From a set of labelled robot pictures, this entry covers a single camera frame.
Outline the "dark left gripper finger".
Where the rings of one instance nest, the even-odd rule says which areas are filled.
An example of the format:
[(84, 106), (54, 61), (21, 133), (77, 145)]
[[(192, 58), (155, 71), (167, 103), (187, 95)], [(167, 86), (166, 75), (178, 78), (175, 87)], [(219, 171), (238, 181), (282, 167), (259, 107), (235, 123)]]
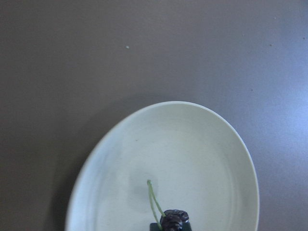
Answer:
[(192, 228), (189, 222), (183, 223), (180, 226), (162, 227), (162, 229), (159, 229), (157, 223), (151, 223), (149, 231), (192, 231)]

